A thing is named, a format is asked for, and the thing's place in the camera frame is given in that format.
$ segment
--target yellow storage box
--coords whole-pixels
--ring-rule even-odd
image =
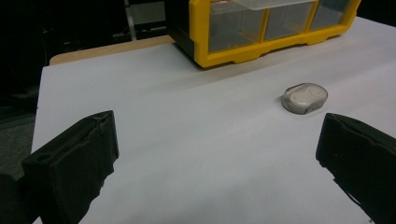
[[[344,33],[361,0],[166,0],[169,35],[202,67]]]

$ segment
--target small round container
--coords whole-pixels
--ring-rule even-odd
[[[282,105],[292,113],[308,114],[323,107],[327,91],[313,83],[302,83],[288,88],[282,97]]]

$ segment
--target yellow plastic organizer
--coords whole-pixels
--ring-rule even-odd
[[[202,67],[344,33],[361,0],[166,0],[169,35]]]

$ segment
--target white round object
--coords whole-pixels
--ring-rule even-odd
[[[288,88],[282,97],[282,105],[295,114],[308,114],[323,107],[327,91],[313,83],[302,83]]]

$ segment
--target plastic bin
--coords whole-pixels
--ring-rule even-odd
[[[264,40],[302,33],[312,6],[312,2],[306,2],[270,8]]]
[[[258,43],[263,10],[249,10],[232,1],[210,4],[209,52]]]
[[[319,0],[310,30],[318,30],[341,23],[350,0]]]
[[[169,35],[202,67],[313,45],[349,29],[361,0],[168,0]]]

